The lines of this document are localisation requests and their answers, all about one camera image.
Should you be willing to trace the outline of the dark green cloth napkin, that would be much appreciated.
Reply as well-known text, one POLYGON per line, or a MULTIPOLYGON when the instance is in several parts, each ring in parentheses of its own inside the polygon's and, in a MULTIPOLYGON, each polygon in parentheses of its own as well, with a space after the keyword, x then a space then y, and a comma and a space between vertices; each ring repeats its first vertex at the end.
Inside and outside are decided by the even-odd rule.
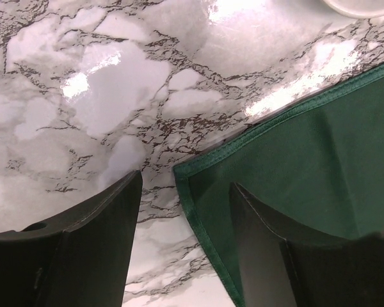
POLYGON ((189 225, 236 306, 244 302, 229 202, 237 183, 347 240, 384 232, 384 63, 173 169, 189 225))

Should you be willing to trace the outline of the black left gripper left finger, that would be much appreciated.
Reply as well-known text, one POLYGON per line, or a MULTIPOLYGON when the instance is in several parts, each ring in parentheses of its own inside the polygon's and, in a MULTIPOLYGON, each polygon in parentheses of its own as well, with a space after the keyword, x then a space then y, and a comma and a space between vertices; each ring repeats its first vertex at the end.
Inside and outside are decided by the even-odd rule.
POLYGON ((142 185, 132 171, 55 216, 0 233, 0 306, 121 306, 142 185))

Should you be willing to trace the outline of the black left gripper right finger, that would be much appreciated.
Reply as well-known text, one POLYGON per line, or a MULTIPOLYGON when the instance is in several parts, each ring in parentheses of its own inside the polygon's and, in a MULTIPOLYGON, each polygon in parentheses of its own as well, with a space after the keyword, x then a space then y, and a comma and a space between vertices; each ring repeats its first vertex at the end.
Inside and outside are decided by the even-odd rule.
POLYGON ((229 189, 247 306, 384 306, 384 232, 347 240, 229 189))

